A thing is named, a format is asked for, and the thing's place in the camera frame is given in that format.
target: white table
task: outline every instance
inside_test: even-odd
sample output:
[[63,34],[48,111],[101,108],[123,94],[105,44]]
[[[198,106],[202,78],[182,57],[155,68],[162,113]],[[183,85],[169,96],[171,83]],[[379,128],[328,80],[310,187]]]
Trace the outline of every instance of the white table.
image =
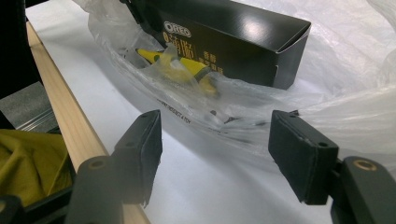
[[190,129],[128,84],[73,1],[50,0],[26,14],[109,154],[137,116],[161,109],[163,155],[144,209],[151,223],[332,223],[331,200],[299,203],[271,161]]

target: wooden strip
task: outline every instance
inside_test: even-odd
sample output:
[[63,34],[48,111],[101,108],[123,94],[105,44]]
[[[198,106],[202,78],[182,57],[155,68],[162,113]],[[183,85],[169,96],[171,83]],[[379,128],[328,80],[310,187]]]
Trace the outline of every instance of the wooden strip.
[[[61,129],[73,165],[78,167],[87,159],[108,155],[97,133],[82,112],[76,98],[64,81],[30,22],[26,23],[29,46],[43,80],[49,101]],[[142,207],[123,206],[124,223],[149,224]]]

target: logo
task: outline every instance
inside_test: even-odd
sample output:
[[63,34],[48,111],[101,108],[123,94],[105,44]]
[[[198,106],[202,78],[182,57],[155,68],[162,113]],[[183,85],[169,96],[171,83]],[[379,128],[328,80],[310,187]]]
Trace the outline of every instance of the logo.
[[171,34],[178,34],[178,35],[184,35],[186,37],[191,37],[191,33],[189,29],[181,25],[177,25],[172,22],[165,21],[163,23],[163,26],[165,27],[165,30]]

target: plastic packaging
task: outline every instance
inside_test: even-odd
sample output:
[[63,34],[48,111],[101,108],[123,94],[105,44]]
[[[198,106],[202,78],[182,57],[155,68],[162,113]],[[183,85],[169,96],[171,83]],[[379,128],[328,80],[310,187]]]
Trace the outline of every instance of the plastic packaging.
[[270,158],[272,111],[298,110],[339,144],[341,156],[363,153],[396,176],[396,139],[392,137],[396,135],[392,100],[396,3],[392,0],[237,1],[311,21],[311,33],[296,80],[287,91],[212,72],[208,76],[219,93],[216,97],[205,94],[194,78],[179,82],[164,75],[192,77],[181,63],[171,60],[176,56],[172,45],[159,62],[147,65],[135,49],[163,48],[141,30],[119,0],[74,1],[90,13],[90,31],[114,66],[186,125]]

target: black box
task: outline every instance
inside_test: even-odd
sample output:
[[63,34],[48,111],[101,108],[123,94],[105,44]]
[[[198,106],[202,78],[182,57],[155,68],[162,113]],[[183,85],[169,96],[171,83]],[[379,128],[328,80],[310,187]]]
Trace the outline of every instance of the black box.
[[229,0],[121,0],[142,29],[180,57],[229,78],[287,89],[311,22]]

